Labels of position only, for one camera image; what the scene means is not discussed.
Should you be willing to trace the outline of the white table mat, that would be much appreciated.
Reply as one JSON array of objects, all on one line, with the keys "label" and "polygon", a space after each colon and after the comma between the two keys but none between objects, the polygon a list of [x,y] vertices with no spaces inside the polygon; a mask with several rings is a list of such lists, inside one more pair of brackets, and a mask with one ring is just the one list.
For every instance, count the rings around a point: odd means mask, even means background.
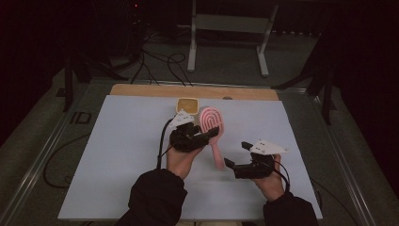
[{"label": "white table mat", "polygon": [[[225,122],[218,141],[222,155],[237,164],[250,160],[241,142],[267,140],[287,150],[281,163],[292,192],[311,204],[317,200],[285,107],[280,101],[202,99],[217,108]],[[128,209],[137,178],[156,166],[168,145],[164,125],[175,114],[173,98],[109,95],[105,98],[88,144],[58,214],[68,220],[120,218]],[[184,181],[184,220],[259,220],[264,197],[250,180],[236,179],[232,170],[217,169],[205,148]]]}]

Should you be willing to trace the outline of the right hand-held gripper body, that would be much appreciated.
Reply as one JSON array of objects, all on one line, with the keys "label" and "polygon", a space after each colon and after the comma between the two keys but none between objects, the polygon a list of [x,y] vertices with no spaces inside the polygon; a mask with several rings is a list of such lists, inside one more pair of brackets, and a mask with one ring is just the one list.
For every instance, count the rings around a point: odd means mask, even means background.
[{"label": "right hand-held gripper body", "polygon": [[285,148],[266,140],[258,140],[250,149],[250,162],[236,165],[233,169],[236,179],[262,179],[275,169],[274,154],[286,153]]}]

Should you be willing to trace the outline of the cream square cup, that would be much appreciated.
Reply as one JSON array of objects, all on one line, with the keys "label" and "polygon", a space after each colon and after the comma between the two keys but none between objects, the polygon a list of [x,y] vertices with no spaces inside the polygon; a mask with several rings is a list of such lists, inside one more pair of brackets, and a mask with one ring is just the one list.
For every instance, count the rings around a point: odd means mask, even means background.
[{"label": "cream square cup", "polygon": [[190,115],[196,115],[200,110],[200,102],[196,98],[179,98],[176,103],[176,112],[181,110]]}]

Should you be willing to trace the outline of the black stand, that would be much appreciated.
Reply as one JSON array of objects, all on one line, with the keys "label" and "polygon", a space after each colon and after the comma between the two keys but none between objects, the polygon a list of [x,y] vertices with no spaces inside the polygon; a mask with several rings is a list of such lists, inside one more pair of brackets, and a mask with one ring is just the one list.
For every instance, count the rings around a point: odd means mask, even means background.
[{"label": "black stand", "polygon": [[288,80],[282,84],[273,86],[272,89],[284,90],[291,88],[304,80],[310,79],[311,82],[306,87],[306,93],[310,96],[317,96],[322,92],[322,117],[326,124],[331,125],[330,122],[330,105],[333,83],[333,66],[331,64],[331,50],[328,42],[331,35],[327,31],[323,31],[318,37],[308,59],[300,74],[293,79]]},{"label": "black stand", "polygon": [[80,52],[65,52],[64,62],[64,112],[67,112],[71,108],[73,103],[73,74],[76,73],[77,78],[81,79],[84,83],[88,83],[91,79],[90,74],[85,69],[86,64],[88,64],[89,66],[93,66],[96,70],[105,73],[107,76],[115,80],[126,81],[126,78],[112,72],[110,69],[107,69],[98,61],[95,61],[94,59]]}]

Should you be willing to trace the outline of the grey metal stand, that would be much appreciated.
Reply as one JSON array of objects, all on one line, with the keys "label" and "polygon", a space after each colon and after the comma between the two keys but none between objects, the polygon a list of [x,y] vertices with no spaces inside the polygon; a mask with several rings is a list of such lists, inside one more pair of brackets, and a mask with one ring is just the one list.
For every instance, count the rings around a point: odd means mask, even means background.
[{"label": "grey metal stand", "polygon": [[274,5],[266,18],[213,15],[197,13],[197,0],[192,0],[191,11],[191,41],[187,61],[187,70],[192,73],[196,68],[197,56],[197,31],[212,30],[226,32],[242,32],[252,34],[263,34],[263,42],[256,47],[256,54],[262,77],[269,75],[265,59],[266,44],[272,33],[273,24],[279,6]]}]

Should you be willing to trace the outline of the person's right hand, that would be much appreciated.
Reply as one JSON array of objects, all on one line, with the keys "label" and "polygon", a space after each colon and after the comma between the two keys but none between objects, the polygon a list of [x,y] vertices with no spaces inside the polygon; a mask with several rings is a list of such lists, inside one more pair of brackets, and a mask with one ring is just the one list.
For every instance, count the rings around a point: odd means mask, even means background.
[{"label": "person's right hand", "polygon": [[274,154],[275,167],[274,171],[262,179],[253,179],[256,187],[258,187],[268,202],[273,202],[284,194],[281,177],[279,175],[279,163],[281,156]]}]

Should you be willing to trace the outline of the person's left hand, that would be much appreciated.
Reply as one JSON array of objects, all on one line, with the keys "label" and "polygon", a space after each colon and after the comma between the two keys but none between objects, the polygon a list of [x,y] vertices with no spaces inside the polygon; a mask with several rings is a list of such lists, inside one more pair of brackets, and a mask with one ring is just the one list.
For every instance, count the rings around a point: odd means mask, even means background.
[{"label": "person's left hand", "polygon": [[167,152],[167,170],[184,180],[192,167],[196,156],[202,151],[202,148],[189,153],[177,151],[171,147]]}]

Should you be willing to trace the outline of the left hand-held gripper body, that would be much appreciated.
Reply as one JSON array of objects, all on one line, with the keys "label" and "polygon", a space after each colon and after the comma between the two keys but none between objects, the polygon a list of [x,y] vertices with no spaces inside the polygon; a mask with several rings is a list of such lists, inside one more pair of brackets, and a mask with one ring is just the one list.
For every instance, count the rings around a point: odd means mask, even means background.
[{"label": "left hand-held gripper body", "polygon": [[201,139],[201,131],[194,136],[187,134],[187,125],[190,122],[194,123],[194,120],[192,115],[183,110],[172,119],[170,125],[174,130],[169,135],[169,143],[177,151],[189,153],[209,143]]}]

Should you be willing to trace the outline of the pink hairbrush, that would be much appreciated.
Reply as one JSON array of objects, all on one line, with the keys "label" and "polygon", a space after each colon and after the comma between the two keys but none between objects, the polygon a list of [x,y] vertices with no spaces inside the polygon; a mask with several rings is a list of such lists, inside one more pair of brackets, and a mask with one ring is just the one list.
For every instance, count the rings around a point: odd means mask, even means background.
[{"label": "pink hairbrush", "polygon": [[224,122],[219,110],[211,106],[202,107],[199,112],[199,126],[203,134],[211,129],[217,130],[217,134],[209,139],[209,146],[213,152],[215,167],[222,170],[225,167],[225,163],[217,142],[224,134]]}]

